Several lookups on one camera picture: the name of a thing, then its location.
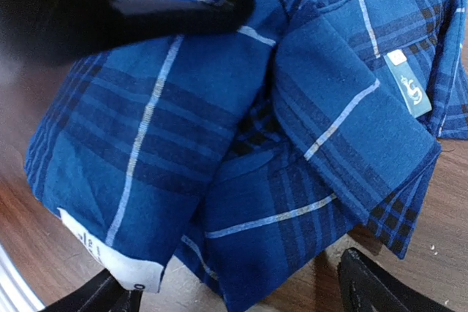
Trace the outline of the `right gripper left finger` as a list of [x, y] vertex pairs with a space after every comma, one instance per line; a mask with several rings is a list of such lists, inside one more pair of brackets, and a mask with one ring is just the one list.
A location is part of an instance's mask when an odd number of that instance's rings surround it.
[[102, 270], [79, 289], [40, 312], [138, 312], [142, 295], [140, 289], [124, 289], [108, 270]]

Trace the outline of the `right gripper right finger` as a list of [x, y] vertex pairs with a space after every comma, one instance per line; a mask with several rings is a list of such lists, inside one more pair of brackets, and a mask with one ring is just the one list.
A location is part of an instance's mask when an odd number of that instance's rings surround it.
[[338, 276], [345, 311], [451, 312], [400, 282], [356, 248], [341, 255]]

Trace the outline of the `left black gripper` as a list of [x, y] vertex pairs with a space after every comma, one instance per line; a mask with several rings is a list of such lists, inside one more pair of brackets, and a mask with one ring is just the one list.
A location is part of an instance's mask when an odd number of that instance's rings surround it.
[[65, 64], [174, 34], [223, 34], [250, 17], [254, 0], [1, 0], [1, 54]]

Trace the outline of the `blue plaid long sleeve shirt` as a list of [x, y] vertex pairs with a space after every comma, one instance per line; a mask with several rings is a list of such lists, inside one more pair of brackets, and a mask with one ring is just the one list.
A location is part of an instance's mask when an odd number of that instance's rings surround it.
[[79, 60], [32, 137], [34, 196], [127, 289], [178, 257], [245, 311], [362, 224], [406, 254], [467, 138], [467, 0], [256, 0], [239, 30]]

